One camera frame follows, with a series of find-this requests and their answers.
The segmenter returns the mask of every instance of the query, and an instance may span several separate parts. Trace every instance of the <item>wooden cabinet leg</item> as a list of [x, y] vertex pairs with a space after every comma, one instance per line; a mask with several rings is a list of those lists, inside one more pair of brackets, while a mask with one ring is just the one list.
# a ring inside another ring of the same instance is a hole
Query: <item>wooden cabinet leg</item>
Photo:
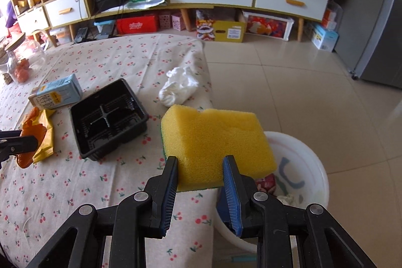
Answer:
[[50, 29], [46, 30], [47, 37], [49, 38], [49, 41], [52, 43], [53, 47], [57, 47], [57, 42], [56, 42], [56, 37], [50, 35]]
[[71, 34], [71, 39], [74, 41], [76, 35], [77, 35], [77, 29], [75, 28], [75, 25], [70, 24], [70, 34]]
[[181, 16], [183, 17], [184, 25], [186, 26], [186, 30], [191, 32], [191, 22], [190, 17], [188, 16], [188, 9], [187, 8], [180, 8]]
[[297, 30], [297, 41], [301, 42], [303, 36], [304, 18], [299, 18], [299, 28]]

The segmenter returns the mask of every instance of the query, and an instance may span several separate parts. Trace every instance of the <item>yellow sponge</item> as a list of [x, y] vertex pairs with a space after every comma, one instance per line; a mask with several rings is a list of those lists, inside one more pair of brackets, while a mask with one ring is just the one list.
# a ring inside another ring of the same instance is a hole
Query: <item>yellow sponge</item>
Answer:
[[233, 155], [241, 174], [263, 178], [277, 168], [253, 113], [172, 106], [162, 118], [166, 157], [178, 158], [178, 191], [223, 186], [222, 161]]

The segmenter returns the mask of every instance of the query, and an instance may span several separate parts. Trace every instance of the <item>refrigerator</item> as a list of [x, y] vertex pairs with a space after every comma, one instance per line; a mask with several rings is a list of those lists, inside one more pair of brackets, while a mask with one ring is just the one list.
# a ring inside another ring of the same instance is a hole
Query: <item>refrigerator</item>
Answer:
[[336, 0], [344, 13], [335, 51], [352, 78], [402, 88], [402, 0]]

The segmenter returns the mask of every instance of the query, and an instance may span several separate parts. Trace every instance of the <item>black plastic tray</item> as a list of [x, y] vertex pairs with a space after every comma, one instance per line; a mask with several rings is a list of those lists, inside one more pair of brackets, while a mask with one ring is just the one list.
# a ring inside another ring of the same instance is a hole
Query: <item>black plastic tray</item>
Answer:
[[76, 103], [70, 115], [81, 158], [94, 161], [147, 130], [148, 114], [124, 79]]

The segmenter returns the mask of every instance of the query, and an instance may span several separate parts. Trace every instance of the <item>tablecloth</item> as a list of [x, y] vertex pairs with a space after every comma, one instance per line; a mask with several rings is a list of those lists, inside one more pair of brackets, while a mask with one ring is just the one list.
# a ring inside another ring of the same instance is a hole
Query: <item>tablecloth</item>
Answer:
[[[55, 154], [27, 169], [10, 158], [0, 170], [0, 242], [18, 267], [25, 267], [58, 227], [81, 205], [103, 208], [143, 190], [148, 178], [162, 173], [165, 159], [160, 120], [167, 108], [158, 92], [166, 72], [190, 66], [200, 87], [185, 104], [212, 106], [211, 83], [202, 43], [169, 34], [126, 36], [87, 42], [47, 52], [43, 70], [26, 84], [1, 88], [0, 128], [18, 127], [32, 108], [33, 87], [75, 73], [84, 97], [124, 78], [149, 114], [148, 130], [98, 162], [82, 159], [74, 139], [69, 107], [58, 108]], [[208, 267], [212, 264], [213, 210], [216, 191], [178, 193], [170, 230], [162, 240], [146, 239], [148, 267]], [[103, 267], [108, 267], [105, 251]]]

